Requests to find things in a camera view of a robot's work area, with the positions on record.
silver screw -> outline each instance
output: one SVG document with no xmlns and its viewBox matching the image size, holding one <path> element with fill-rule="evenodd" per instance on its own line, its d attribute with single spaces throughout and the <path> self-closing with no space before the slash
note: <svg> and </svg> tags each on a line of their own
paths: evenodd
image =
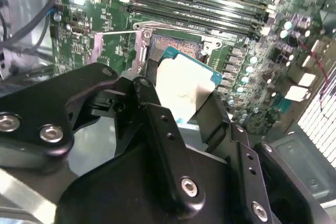
<svg viewBox="0 0 336 224">
<path fill-rule="evenodd" d="M 151 85 L 145 78 L 141 78 L 140 82 L 147 87 L 150 87 L 150 85 Z"/>
<path fill-rule="evenodd" d="M 106 74 L 107 76 L 112 76 L 113 74 L 110 72 L 110 70 L 104 68 L 103 73 Z"/>
<path fill-rule="evenodd" d="M 197 195 L 197 186 L 189 178 L 183 178 L 181 180 L 182 189 L 188 194 L 189 197 L 195 197 Z"/>
<path fill-rule="evenodd" d="M 63 131 L 57 126 L 45 126 L 40 130 L 40 138 L 49 143 L 57 143 L 63 138 Z"/>
<path fill-rule="evenodd" d="M 12 132 L 20 127 L 20 120 L 14 115 L 1 115 L 0 116 L 0 131 Z"/>
<path fill-rule="evenodd" d="M 263 144 L 264 145 L 264 148 L 268 151 L 268 152 L 272 152 L 272 148 L 269 147 L 269 145 L 267 144 Z"/>
<path fill-rule="evenodd" d="M 55 13 L 54 14 L 54 21 L 61 22 L 62 21 L 62 15 L 60 15 L 59 13 Z"/>
<path fill-rule="evenodd" d="M 143 33 L 143 36 L 144 36 L 145 38 L 149 39 L 149 38 L 151 37 L 151 33 L 150 33 L 149 31 L 145 31 L 145 32 Z"/>
<path fill-rule="evenodd" d="M 258 202 L 252 202 L 252 209 L 255 215 L 258 216 L 262 222 L 266 222 L 268 220 L 265 209 Z"/>
<path fill-rule="evenodd" d="M 240 127 L 240 125 L 236 124 L 236 127 L 240 132 L 244 132 L 244 129 L 242 127 Z"/>
</svg>

cylindrical capacitor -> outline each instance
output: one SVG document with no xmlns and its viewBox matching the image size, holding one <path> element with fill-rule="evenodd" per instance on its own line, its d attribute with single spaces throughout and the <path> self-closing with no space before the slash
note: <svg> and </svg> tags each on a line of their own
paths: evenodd
<svg viewBox="0 0 336 224">
<path fill-rule="evenodd" d="M 243 93 L 244 88 L 241 85 L 237 85 L 236 90 L 237 90 L 238 93 Z"/>
<path fill-rule="evenodd" d="M 247 117 L 248 117 L 248 113 L 247 113 L 247 111 L 246 110 L 243 110 L 241 113 L 240 113 L 241 115 L 242 115 L 242 119 L 247 119 Z"/>
<path fill-rule="evenodd" d="M 253 73 L 253 71 L 254 71 L 253 67 L 250 66 L 250 65 L 244 66 L 244 69 L 247 73 Z"/>
<path fill-rule="evenodd" d="M 310 30 L 307 28 L 302 28 L 302 27 L 296 27 L 295 31 L 297 31 L 301 36 L 304 36 L 305 38 L 309 37 L 310 35 Z"/>
<path fill-rule="evenodd" d="M 293 23 L 291 21 L 287 21 L 283 25 L 285 30 L 290 30 L 293 27 Z"/>
<path fill-rule="evenodd" d="M 291 47 L 298 47 L 299 46 L 298 39 L 296 37 L 294 37 L 293 35 L 288 35 L 283 40 L 284 40 L 284 42 L 286 42 Z"/>
<path fill-rule="evenodd" d="M 240 78 L 240 81 L 242 82 L 242 84 L 247 84 L 248 83 L 248 81 L 249 81 L 249 79 L 248 79 L 248 77 L 247 76 L 242 76 L 241 78 Z"/>
<path fill-rule="evenodd" d="M 258 107 L 254 107 L 252 111 L 253 111 L 253 113 L 257 114 L 257 113 L 259 113 L 259 108 Z"/>
<path fill-rule="evenodd" d="M 267 83 L 270 84 L 272 82 L 272 78 L 270 74 L 263 74 L 263 80 Z"/>
<path fill-rule="evenodd" d="M 285 52 L 285 57 L 290 61 L 294 60 L 294 55 L 290 52 Z"/>
<path fill-rule="evenodd" d="M 230 106 L 235 105 L 235 100 L 233 97 L 229 97 L 229 99 L 227 99 L 227 104 L 229 104 Z"/>
<path fill-rule="evenodd" d="M 267 92 L 271 97 L 275 97 L 277 95 L 277 91 L 273 88 L 267 88 Z"/>
<path fill-rule="evenodd" d="M 256 56 L 249 56 L 248 61 L 250 62 L 250 64 L 255 64 L 258 62 L 258 58 Z"/>
</svg>

screw hole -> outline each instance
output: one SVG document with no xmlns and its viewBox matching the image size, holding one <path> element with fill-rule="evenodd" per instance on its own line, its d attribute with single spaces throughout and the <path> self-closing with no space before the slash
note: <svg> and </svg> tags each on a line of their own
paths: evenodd
<svg viewBox="0 0 336 224">
<path fill-rule="evenodd" d="M 161 116 L 161 120 L 162 120 L 163 122 L 168 122 L 168 118 L 166 118 L 164 115 Z"/>
<path fill-rule="evenodd" d="M 125 104 L 123 104 L 123 103 L 121 103 L 121 102 L 119 102 L 119 103 L 117 103 L 117 104 L 115 104 L 115 105 L 113 106 L 113 110 L 114 110 L 116 113 L 119 113 L 119 112 L 123 111 L 124 109 L 125 109 Z"/>
<path fill-rule="evenodd" d="M 256 171 L 253 170 L 251 167 L 249 168 L 249 171 L 250 171 L 253 175 L 257 175 Z"/>
<path fill-rule="evenodd" d="M 175 136 L 172 133 L 168 133 L 167 137 L 169 140 L 175 140 Z"/>
<path fill-rule="evenodd" d="M 250 154 L 246 154 L 246 156 L 247 156 L 250 160 L 253 160 L 253 159 L 254 159 Z"/>
</svg>

capacitor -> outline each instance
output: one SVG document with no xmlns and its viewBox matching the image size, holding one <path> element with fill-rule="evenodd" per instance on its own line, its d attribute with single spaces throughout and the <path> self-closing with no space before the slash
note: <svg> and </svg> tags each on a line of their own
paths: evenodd
<svg viewBox="0 0 336 224">
<path fill-rule="evenodd" d="M 285 52 L 285 57 L 290 61 L 294 60 L 294 55 L 290 52 Z"/>
<path fill-rule="evenodd" d="M 233 97 L 229 97 L 229 99 L 227 100 L 227 104 L 229 104 L 230 106 L 235 105 L 235 100 L 233 99 Z"/>
<path fill-rule="evenodd" d="M 245 66 L 244 68 L 245 68 L 245 71 L 246 71 L 247 73 L 253 73 L 253 67 L 252 67 L 252 66 L 247 65 L 247 66 Z"/>
<path fill-rule="evenodd" d="M 243 77 L 241 77 L 241 82 L 242 82 L 242 84 L 247 84 L 248 83 L 248 81 L 249 81 L 249 79 L 248 79 L 248 77 L 247 76 L 243 76 Z"/>
<path fill-rule="evenodd" d="M 283 26 L 285 30 L 290 30 L 293 27 L 293 23 L 291 21 L 287 21 Z"/>
<path fill-rule="evenodd" d="M 59 13 L 54 13 L 54 21 L 61 22 L 62 21 L 62 15 Z"/>
<path fill-rule="evenodd" d="M 295 31 L 297 31 L 300 35 L 304 36 L 305 38 L 309 37 L 310 30 L 307 28 L 296 27 Z"/>
<path fill-rule="evenodd" d="M 282 30 L 281 32 L 280 32 L 280 38 L 281 39 L 284 39 L 284 38 L 286 38 L 288 36 L 288 31 L 287 30 Z"/>
<path fill-rule="evenodd" d="M 255 108 L 252 109 L 252 111 L 253 111 L 253 113 L 257 114 L 257 113 L 259 113 L 259 108 L 255 107 Z"/>
<path fill-rule="evenodd" d="M 247 117 L 248 117 L 248 114 L 247 114 L 247 111 L 246 110 L 243 110 L 241 113 L 240 113 L 241 115 L 242 115 L 242 119 L 247 119 Z"/>
<path fill-rule="evenodd" d="M 291 47 L 298 47 L 299 46 L 298 39 L 296 37 L 294 37 L 293 35 L 288 35 L 283 40 L 284 40 L 284 42 L 286 42 Z"/>
<path fill-rule="evenodd" d="M 275 97 L 277 95 L 277 91 L 273 88 L 267 88 L 267 92 L 271 97 Z"/>
<path fill-rule="evenodd" d="M 258 62 L 258 58 L 256 56 L 250 56 L 248 57 L 248 61 L 250 62 L 250 64 L 255 64 Z"/>
<path fill-rule="evenodd" d="M 236 86 L 236 90 L 237 90 L 238 93 L 243 93 L 244 88 L 242 86 L 240 86 L 240 85 L 237 85 Z"/>
<path fill-rule="evenodd" d="M 263 74 L 263 80 L 266 81 L 267 84 L 272 82 L 272 78 L 270 74 Z"/>
</svg>

gray cable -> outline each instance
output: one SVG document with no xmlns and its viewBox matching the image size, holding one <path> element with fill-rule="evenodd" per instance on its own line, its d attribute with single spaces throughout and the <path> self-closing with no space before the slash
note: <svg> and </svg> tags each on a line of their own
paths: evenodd
<svg viewBox="0 0 336 224">
<path fill-rule="evenodd" d="M 47 16 L 47 13 L 50 9 L 53 8 L 56 0 L 50 0 L 43 9 L 21 30 L 16 32 L 11 38 L 7 38 L 5 41 L 0 42 L 0 49 L 7 48 L 12 46 L 14 43 L 19 42 L 22 38 L 28 35 L 37 25 L 38 23 Z"/>
<path fill-rule="evenodd" d="M 50 22 L 50 17 L 46 17 L 46 21 L 45 21 L 41 36 L 36 42 L 36 44 L 33 45 L 31 48 L 21 48 L 21 47 L 13 46 L 13 47 L 8 47 L 7 49 L 12 52 L 16 52 L 18 54 L 35 55 L 43 60 L 52 62 L 54 59 L 52 56 L 37 51 L 40 45 L 42 44 L 44 37 L 46 36 L 47 30 L 49 28 L 49 22 Z"/>
<path fill-rule="evenodd" d="M 49 28 L 49 22 L 50 22 L 50 17 L 47 16 L 40 38 L 38 39 L 35 45 L 33 45 L 29 49 L 24 50 L 25 53 L 32 54 L 33 52 L 38 50 L 38 48 L 41 46 L 43 42 L 44 37 L 46 36 L 47 30 Z"/>
</svg>

